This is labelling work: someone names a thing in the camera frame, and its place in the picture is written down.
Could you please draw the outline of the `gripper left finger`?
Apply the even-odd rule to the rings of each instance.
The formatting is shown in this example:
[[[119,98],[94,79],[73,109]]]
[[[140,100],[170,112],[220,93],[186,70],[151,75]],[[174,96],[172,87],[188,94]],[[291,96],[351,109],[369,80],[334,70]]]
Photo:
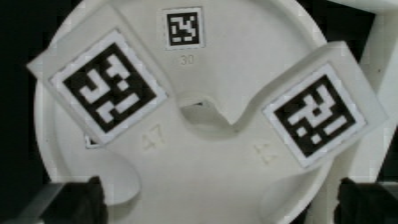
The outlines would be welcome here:
[[[105,192],[99,177],[85,182],[49,183],[14,224],[106,224]]]

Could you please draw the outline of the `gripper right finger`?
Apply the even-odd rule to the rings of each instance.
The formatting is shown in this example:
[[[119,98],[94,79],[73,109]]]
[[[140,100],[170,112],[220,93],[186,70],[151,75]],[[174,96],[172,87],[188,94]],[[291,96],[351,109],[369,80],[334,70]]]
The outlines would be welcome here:
[[[398,224],[398,183],[341,180],[335,224]]]

